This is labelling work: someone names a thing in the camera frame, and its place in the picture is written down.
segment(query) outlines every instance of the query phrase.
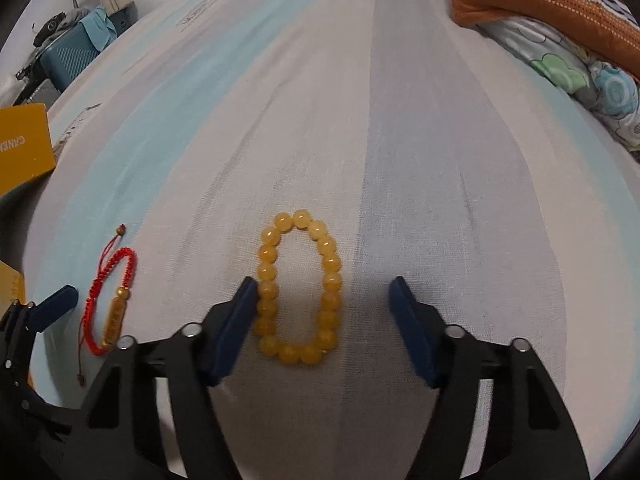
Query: gold bead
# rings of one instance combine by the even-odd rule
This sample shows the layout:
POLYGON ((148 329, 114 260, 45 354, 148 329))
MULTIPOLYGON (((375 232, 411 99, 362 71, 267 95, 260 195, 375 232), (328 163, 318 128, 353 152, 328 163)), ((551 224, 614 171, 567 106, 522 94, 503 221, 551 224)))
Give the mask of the gold bead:
POLYGON ((278 250, 272 245, 263 245, 258 249, 258 258, 260 261, 272 264, 278 259, 278 250))
POLYGON ((325 254, 322 257, 322 268, 328 272, 338 272, 342 268, 340 256, 335 253, 325 254))
POLYGON ((298 229, 306 229, 309 226, 309 222, 312 221, 309 211, 306 209, 298 209, 293 213, 293 225, 298 229))
POLYGON ((324 290, 320 295, 320 308, 323 310, 338 310, 342 306, 340 292, 324 290))
POLYGON ((342 286, 342 276, 340 272, 326 272, 322 277, 322 286, 324 290, 337 291, 342 286))
POLYGON ((338 336, 333 330, 320 329, 316 333, 316 346, 321 350, 331 350, 338 344, 338 336))
POLYGON ((322 360, 322 350, 316 345, 304 345, 300 350, 300 360, 305 365, 317 365, 322 360))
POLYGON ((320 310, 316 317, 316 323, 323 330, 333 330, 340 326, 340 317, 335 310, 320 310))
POLYGON ((270 317, 258 316, 254 321, 254 332, 256 335, 274 335, 276 333, 276 322, 270 317))
POLYGON ((260 238, 265 245, 277 245, 280 243, 280 231, 273 226, 265 227, 260 238))
POLYGON ((258 275, 259 280, 274 280, 276 277, 276 268, 273 264, 262 262, 256 267, 255 273, 258 275))
POLYGON ((258 283, 258 296, 263 300, 275 300, 278 297, 279 291, 278 284, 271 280, 258 283))
POLYGON ((127 301, 115 296, 111 299, 107 321, 102 329, 102 346, 110 348, 120 337, 127 301))
POLYGON ((325 254, 335 253, 335 240, 332 236, 324 235, 318 239, 318 252, 324 256, 325 254))
POLYGON ((119 286, 116 290, 116 296, 123 300, 128 300, 130 296, 129 289, 126 286, 119 286))
POLYGON ((260 300, 255 305, 255 310, 259 316, 273 317, 278 311, 278 303, 275 300, 260 300))
POLYGON ((274 335, 266 335, 260 339, 258 343, 258 348, 260 352, 265 354, 268 357, 273 357, 278 353, 278 348, 280 348, 280 342, 278 338, 274 335))
POLYGON ((312 220, 306 230, 312 240, 318 240, 326 234, 326 224, 322 220, 312 220))
POLYGON ((273 219, 273 223, 281 233, 286 233, 293 227, 293 218, 289 213, 278 213, 273 219))
POLYGON ((278 359, 287 365, 293 365, 300 360, 300 349, 295 345, 280 345, 280 348, 278 348, 278 359))

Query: small bead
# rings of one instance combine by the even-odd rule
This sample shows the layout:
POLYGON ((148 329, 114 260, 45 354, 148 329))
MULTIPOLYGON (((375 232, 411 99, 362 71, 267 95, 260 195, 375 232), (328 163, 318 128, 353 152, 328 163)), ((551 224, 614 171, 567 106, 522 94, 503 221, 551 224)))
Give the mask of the small bead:
POLYGON ((312 221, 309 211, 306 209, 298 209, 293 213, 293 225, 298 229, 306 229, 309 226, 309 222, 312 221))
POLYGON ((323 310, 338 310, 342 306, 340 292, 324 290, 320 296, 320 308, 323 310))
POLYGON ((324 290, 340 290, 342 286, 342 276, 340 272, 326 272, 322 277, 322 286, 324 290))
POLYGON ((278 259, 278 250, 272 245, 263 245, 258 249, 258 258, 260 261, 272 264, 278 259))
POLYGON ((325 254, 322 257, 322 268, 327 272, 338 272, 342 268, 342 261, 337 254, 325 254))
POLYGON ((274 280, 276 277, 276 268, 273 264, 263 262, 256 267, 255 273, 259 280, 274 280))
POLYGON ((289 213, 278 213, 273 219, 273 223, 281 233, 286 233, 293 227, 293 218, 289 213))
POLYGON ((332 236, 324 235, 318 239, 318 252, 324 256, 325 254, 335 253, 335 240, 332 236))
POLYGON ((305 365, 317 365, 322 360, 322 350, 316 345, 304 345, 300 351, 300 360, 305 365))
POLYGON ((275 300, 278 297, 279 291, 278 284, 271 280, 258 283, 258 296, 263 300, 275 300))
POLYGON ((259 316, 273 317, 278 311, 278 303, 275 300, 260 300, 255 305, 255 310, 259 316))
POLYGON ((300 349, 295 345, 280 345, 278 359, 287 365, 295 364, 300 360, 300 349))
POLYGON ((309 222, 306 228, 312 240, 318 240, 326 234, 326 224, 322 220, 313 220, 309 222))
POLYGON ((260 349, 260 352, 262 352, 266 356, 273 357, 278 353, 280 342, 278 341, 278 338, 276 336, 266 335, 262 339, 260 339, 258 348, 260 349))
POLYGON ((338 336, 333 330, 318 330, 316 346, 321 350, 331 350, 338 344, 338 336))
POLYGON ((316 323, 323 330, 333 330, 340 326, 340 317, 335 310, 319 310, 316 323))
POLYGON ((116 290, 116 296, 123 300, 128 300, 130 296, 129 289, 126 286, 119 286, 116 290))
POLYGON ((280 231, 273 226, 265 227, 260 238, 265 245, 277 245, 280 243, 280 231))
POLYGON ((276 333, 276 322, 270 317, 258 316, 254 321, 256 335, 273 335, 276 333))

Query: white wall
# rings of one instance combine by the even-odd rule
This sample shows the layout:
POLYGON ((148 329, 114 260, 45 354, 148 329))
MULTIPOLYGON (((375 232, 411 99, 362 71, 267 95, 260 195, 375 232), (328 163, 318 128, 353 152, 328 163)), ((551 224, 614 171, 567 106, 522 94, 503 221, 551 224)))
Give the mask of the white wall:
MULTIPOLYGON (((78 0, 81 7, 95 7, 98 3, 98 0, 78 0)), ((33 51, 33 38, 49 18, 73 8, 72 0, 31 0, 0 50, 0 81, 22 68, 33 51)))

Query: bedsheet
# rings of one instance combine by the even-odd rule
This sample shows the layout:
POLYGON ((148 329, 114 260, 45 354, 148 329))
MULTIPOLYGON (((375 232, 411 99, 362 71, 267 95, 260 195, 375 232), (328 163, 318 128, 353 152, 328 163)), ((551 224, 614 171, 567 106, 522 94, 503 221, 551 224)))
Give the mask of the bedsheet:
MULTIPOLYGON (((533 343, 593 475, 638 421, 638 166, 564 92, 456 26, 447 6, 165 4, 50 110, 60 160, 22 251, 34 301, 67 283, 84 296, 124 223, 139 256, 124 333, 152 340, 231 297, 281 210, 308 208, 337 240, 347 304, 337 351, 316 368, 286 367, 249 336, 212 391, 246 479, 404 478, 434 392, 386 306, 397 275, 447 322, 533 343)), ((279 249, 288 339, 310 333, 321 291, 304 238, 279 249)), ((109 300, 98 300, 96 335, 109 300)), ((66 406, 82 399, 80 315, 40 336, 32 360, 36 389, 66 406)), ((82 358, 91 379, 100 359, 82 358)), ((484 385, 467 473, 489 398, 484 385)), ((170 447, 166 396, 159 409, 170 447)))

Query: orange pillowcase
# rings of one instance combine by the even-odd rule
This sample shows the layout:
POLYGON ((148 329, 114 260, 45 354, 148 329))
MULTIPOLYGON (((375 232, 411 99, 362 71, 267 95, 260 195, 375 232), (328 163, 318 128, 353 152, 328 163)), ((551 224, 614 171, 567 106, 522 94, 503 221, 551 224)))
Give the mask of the orange pillowcase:
POLYGON ((459 25, 530 16, 640 78, 640 27, 619 0, 451 0, 459 25))

